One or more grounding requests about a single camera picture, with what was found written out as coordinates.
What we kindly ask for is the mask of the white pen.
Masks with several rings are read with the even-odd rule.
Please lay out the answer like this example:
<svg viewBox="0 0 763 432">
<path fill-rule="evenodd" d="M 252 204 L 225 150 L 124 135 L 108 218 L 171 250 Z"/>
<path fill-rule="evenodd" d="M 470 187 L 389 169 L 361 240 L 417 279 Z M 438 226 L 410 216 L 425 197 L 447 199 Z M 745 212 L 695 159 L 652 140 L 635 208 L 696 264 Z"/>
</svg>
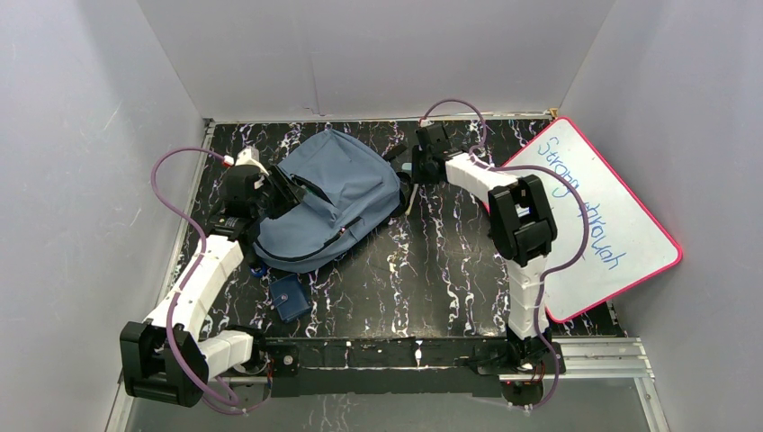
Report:
<svg viewBox="0 0 763 432">
<path fill-rule="evenodd" d="M 414 202 L 417 199 L 418 189 L 419 189 L 419 184 L 413 184 L 412 189 L 410 191 L 410 197 L 408 198 L 408 205 L 404 212 L 406 216 L 409 216 L 412 212 Z"/>
</svg>

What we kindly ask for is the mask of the blue student backpack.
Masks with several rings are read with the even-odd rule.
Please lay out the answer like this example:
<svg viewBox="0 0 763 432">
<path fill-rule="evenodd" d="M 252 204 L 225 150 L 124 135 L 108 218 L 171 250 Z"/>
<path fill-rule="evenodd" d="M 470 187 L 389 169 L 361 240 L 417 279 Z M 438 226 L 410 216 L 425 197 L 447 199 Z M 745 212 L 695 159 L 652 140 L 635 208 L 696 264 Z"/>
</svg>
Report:
<svg viewBox="0 0 763 432">
<path fill-rule="evenodd" d="M 306 274 L 400 216 L 409 194 L 391 162 L 407 148 L 381 155 L 332 129 L 306 139 L 277 165 L 305 195 L 282 217 L 262 221 L 256 255 L 269 267 Z"/>
</svg>

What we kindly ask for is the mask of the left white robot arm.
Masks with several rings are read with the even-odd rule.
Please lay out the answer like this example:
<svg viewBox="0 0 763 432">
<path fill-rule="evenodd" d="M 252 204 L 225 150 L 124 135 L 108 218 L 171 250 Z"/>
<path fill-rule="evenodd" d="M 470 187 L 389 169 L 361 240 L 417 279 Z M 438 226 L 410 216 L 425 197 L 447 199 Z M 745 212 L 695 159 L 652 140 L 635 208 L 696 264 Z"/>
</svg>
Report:
<svg viewBox="0 0 763 432">
<path fill-rule="evenodd" d="M 191 223 L 200 241 L 188 266 L 144 320 L 130 321 L 121 331 L 122 374 L 130 396 L 184 407 L 199 400 L 239 404 L 235 392 L 228 386 L 214 391 L 211 380 L 235 365 L 259 374 L 269 352 L 251 330 L 224 330 L 201 340 L 201 328 L 231 273 L 254 257 L 250 248 L 261 223 L 282 217 L 305 193 L 278 166 L 240 165 L 224 173 L 220 202 L 209 219 Z"/>
</svg>

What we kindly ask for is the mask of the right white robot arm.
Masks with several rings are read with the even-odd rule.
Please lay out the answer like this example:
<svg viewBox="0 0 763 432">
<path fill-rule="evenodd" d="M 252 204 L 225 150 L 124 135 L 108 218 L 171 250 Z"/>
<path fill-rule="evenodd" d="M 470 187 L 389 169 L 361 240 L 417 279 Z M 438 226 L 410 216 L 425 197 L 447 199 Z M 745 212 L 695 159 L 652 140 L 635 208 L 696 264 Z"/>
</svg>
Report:
<svg viewBox="0 0 763 432">
<path fill-rule="evenodd" d="M 488 207 L 490 237 L 511 283 L 507 345 L 490 360 L 531 372 L 548 350 L 541 276 L 558 234 L 542 180 L 479 166 L 472 155 L 452 146 L 441 124 L 421 126 L 416 135 L 414 182 L 458 186 Z"/>
</svg>

